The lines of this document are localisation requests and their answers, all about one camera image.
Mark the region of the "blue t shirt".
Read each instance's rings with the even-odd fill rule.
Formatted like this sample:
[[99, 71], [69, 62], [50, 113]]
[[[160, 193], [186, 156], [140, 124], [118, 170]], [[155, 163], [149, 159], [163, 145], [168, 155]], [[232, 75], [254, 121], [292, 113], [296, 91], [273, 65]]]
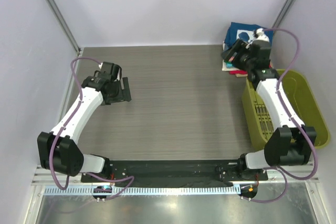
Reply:
[[255, 24], [231, 22], [223, 41], [223, 50], [229, 49], [238, 39], [250, 43], [255, 38], [254, 31], [259, 28], [263, 27]]

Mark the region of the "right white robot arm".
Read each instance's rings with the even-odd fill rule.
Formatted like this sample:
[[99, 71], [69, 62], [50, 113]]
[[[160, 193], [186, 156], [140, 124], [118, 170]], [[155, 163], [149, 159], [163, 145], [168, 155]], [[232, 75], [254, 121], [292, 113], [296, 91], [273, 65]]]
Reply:
[[270, 51], [271, 44], [267, 39], [256, 39], [251, 43], [237, 39], [222, 53], [225, 62], [247, 72], [247, 79], [263, 100], [274, 127], [264, 148], [245, 154], [245, 161], [236, 167], [238, 176], [244, 180], [254, 176], [256, 169], [305, 165], [315, 154], [313, 145], [317, 133], [295, 113], [280, 74], [270, 67]]

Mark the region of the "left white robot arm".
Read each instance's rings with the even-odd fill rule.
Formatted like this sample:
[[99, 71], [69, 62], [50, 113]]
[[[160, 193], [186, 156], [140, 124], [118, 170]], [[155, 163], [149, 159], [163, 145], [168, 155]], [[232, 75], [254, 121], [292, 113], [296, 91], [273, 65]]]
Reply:
[[93, 173], [100, 182], [111, 177], [108, 158], [83, 154], [78, 147], [81, 133], [101, 105], [131, 101], [127, 77], [122, 68], [110, 62], [102, 62], [93, 75], [79, 85], [79, 94], [60, 122], [50, 131], [41, 132], [37, 138], [40, 164], [44, 169], [68, 176]]

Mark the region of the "red folded t shirt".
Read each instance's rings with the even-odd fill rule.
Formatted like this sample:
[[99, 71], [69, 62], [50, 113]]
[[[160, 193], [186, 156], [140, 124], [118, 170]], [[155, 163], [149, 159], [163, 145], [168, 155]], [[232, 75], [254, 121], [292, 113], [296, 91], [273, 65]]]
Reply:
[[236, 75], [236, 74], [246, 75], [247, 72], [243, 71], [243, 70], [233, 70], [233, 71], [230, 71], [229, 74], [233, 74], [233, 75]]

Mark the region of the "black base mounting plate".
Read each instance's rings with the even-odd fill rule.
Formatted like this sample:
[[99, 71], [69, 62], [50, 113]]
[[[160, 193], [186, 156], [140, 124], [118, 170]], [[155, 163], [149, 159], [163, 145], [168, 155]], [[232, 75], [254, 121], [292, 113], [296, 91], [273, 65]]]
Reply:
[[234, 182], [267, 181], [262, 169], [247, 169], [241, 159], [179, 161], [111, 161], [106, 179], [134, 176], [132, 187], [211, 188]]

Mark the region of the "left aluminium frame post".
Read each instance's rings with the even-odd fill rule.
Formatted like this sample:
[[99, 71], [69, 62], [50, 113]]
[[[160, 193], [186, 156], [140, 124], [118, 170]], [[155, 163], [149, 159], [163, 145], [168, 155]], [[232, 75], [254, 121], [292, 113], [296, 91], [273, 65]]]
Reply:
[[49, 8], [51, 9], [52, 13], [54, 14], [57, 22], [59, 23], [61, 29], [63, 30], [64, 34], [66, 35], [67, 39], [69, 40], [70, 44], [72, 45], [73, 49], [75, 50], [76, 54], [79, 55], [81, 53], [81, 48], [78, 45], [75, 37], [73, 36], [67, 22], [65, 21], [57, 3], [55, 0], [46, 0]]

